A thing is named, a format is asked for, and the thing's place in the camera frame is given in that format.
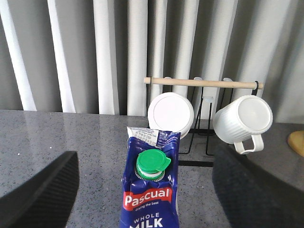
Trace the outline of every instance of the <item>green bottle cap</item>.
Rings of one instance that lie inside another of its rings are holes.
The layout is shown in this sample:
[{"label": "green bottle cap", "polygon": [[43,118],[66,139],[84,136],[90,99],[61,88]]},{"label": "green bottle cap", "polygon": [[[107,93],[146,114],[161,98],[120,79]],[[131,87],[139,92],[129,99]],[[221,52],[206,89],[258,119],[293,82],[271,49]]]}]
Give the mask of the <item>green bottle cap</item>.
[{"label": "green bottle cap", "polygon": [[156,180],[164,175],[171,159],[161,150],[151,149],[141,152],[136,161],[138,174],[147,180]]}]

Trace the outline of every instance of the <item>granite countertop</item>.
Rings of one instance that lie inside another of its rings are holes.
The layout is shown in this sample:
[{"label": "granite countertop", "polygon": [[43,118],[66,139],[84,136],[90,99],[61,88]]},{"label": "granite countertop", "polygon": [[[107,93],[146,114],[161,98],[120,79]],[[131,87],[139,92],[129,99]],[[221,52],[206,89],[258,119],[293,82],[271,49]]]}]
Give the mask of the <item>granite countertop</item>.
[{"label": "granite countertop", "polygon": [[[118,227],[126,127],[147,125],[146,117],[0,110],[0,197],[62,152],[78,151],[80,186],[67,227]],[[304,158],[285,143],[290,132],[303,129],[301,124],[274,124],[263,135],[264,151],[248,157],[304,190]],[[187,148],[187,140],[182,141],[181,150]],[[195,138],[195,159],[204,159],[204,142],[205,139]],[[211,139],[210,143],[219,142]],[[179,167],[181,228],[230,227],[215,195],[211,175],[212,168]]]}]

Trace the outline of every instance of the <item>mug handle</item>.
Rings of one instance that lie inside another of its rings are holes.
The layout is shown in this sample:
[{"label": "mug handle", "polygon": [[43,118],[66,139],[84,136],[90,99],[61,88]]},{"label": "mug handle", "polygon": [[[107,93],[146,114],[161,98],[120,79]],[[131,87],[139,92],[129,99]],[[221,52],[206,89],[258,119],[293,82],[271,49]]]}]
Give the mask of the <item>mug handle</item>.
[{"label": "mug handle", "polygon": [[253,149],[245,150],[243,142],[235,142],[234,146],[239,154],[248,154],[250,152],[261,151],[264,148],[262,136],[260,134],[252,135]]}]

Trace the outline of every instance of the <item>white curtain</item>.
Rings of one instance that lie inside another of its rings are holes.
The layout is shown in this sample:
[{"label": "white curtain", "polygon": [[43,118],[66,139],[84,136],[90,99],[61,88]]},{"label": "white curtain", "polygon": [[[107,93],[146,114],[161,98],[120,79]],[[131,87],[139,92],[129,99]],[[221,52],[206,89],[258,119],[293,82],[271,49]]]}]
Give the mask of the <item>white curtain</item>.
[{"label": "white curtain", "polygon": [[[194,89],[146,76],[228,77],[265,83],[275,121],[304,124],[303,15],[302,0],[0,0],[0,109],[145,116],[162,92]],[[214,114],[223,89],[203,95]]]}]

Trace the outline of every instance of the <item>yellow object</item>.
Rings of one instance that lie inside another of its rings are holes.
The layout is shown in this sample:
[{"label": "yellow object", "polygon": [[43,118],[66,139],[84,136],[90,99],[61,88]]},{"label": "yellow object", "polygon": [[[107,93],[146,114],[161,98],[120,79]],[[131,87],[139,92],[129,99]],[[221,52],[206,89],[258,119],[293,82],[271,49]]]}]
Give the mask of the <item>yellow object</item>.
[{"label": "yellow object", "polygon": [[304,157],[304,131],[292,132],[288,137],[288,145]]}]

